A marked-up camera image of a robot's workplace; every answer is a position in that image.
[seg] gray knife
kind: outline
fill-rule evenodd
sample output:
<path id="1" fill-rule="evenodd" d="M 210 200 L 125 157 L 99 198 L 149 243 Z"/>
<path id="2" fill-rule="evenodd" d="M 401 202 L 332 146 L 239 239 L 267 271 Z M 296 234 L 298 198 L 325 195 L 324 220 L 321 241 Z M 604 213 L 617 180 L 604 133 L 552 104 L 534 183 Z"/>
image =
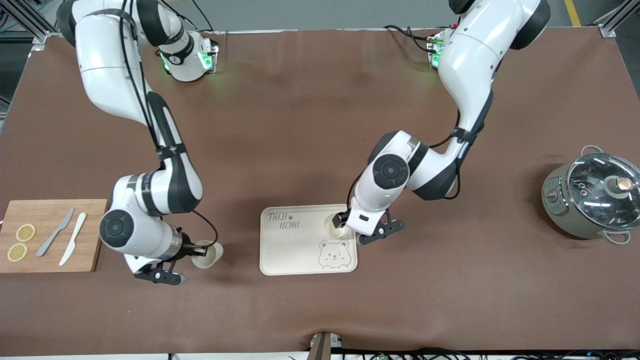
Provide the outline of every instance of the gray knife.
<path id="1" fill-rule="evenodd" d="M 47 250 L 49 250 L 51 243 L 56 238 L 58 233 L 64 230 L 64 228 L 66 228 L 67 225 L 69 225 L 69 222 L 71 221 L 72 216 L 74 216 L 74 209 L 70 208 L 65 218 L 62 219 L 62 222 L 60 223 L 60 225 L 58 225 L 58 227 L 53 231 L 53 234 L 51 234 L 51 236 L 47 239 L 47 241 L 45 241 L 44 244 L 42 244 L 42 246 L 38 249 L 36 256 L 44 256 L 44 254 L 47 253 Z"/>

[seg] table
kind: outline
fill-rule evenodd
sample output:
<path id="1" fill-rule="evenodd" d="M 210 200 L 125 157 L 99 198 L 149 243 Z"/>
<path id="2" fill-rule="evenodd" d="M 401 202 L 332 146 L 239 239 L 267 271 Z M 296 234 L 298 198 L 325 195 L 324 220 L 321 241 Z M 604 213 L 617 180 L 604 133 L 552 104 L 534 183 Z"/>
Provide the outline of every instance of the table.
<path id="1" fill-rule="evenodd" d="M 579 241 L 540 201 L 545 176 L 583 145 L 640 163 L 640 102 L 613 39 L 548 29 L 508 52 L 460 196 L 406 192 L 391 208 L 406 230 L 360 247 L 354 272 L 287 277 L 260 273 L 260 212 L 344 202 L 381 135 L 438 142 L 456 107 L 397 33 L 218 39 L 218 74 L 193 83 L 167 76 L 152 49 L 143 59 L 202 178 L 221 262 L 178 262 L 179 287 L 135 279 L 106 247 L 95 273 L 0 275 L 1 355 L 301 350 L 320 331 L 352 348 L 640 347 L 640 233 L 621 247 Z M 0 166 L 4 213 L 13 199 L 109 197 L 157 160 L 143 126 L 89 102 L 73 48 L 50 38 L 20 81 Z M 194 215 L 166 219 L 212 236 Z"/>

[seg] lemon slice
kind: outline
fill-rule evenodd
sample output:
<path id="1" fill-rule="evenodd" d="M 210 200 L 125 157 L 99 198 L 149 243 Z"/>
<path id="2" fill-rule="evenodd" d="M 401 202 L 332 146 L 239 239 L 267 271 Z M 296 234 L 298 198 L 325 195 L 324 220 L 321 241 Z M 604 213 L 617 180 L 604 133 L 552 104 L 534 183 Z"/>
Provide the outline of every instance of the lemon slice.
<path id="1" fill-rule="evenodd" d="M 13 244 L 9 248 L 9 251 L 6 253 L 6 257 L 12 263 L 16 261 L 20 261 L 24 259 L 25 256 L 27 256 L 27 249 L 28 249 L 27 244 L 23 244 L 23 243 Z"/>
<path id="2" fill-rule="evenodd" d="M 24 224 L 20 226 L 18 231 L 15 232 L 15 238 L 18 241 L 29 241 L 33 239 L 36 234 L 36 227 L 31 224 Z"/>

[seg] glass lid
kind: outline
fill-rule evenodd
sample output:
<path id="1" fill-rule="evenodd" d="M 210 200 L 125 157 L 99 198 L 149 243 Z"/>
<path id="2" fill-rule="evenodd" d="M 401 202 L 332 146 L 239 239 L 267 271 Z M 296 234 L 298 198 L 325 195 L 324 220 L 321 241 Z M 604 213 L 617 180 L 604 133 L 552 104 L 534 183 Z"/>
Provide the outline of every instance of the glass lid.
<path id="1" fill-rule="evenodd" d="M 606 229 L 631 230 L 640 225 L 640 174 L 627 160 L 604 153 L 576 160 L 567 174 L 572 202 Z"/>

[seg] bear drawing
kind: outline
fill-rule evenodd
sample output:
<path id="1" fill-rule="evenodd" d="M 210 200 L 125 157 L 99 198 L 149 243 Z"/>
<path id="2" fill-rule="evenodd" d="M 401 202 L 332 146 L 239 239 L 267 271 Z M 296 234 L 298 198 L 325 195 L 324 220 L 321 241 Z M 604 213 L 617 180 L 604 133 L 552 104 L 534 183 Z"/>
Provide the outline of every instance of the bear drawing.
<path id="1" fill-rule="evenodd" d="M 322 269 L 347 268 L 351 264 L 351 254 L 349 254 L 349 242 L 341 240 L 337 243 L 330 243 L 323 240 L 320 243 L 320 258 L 318 262 Z"/>

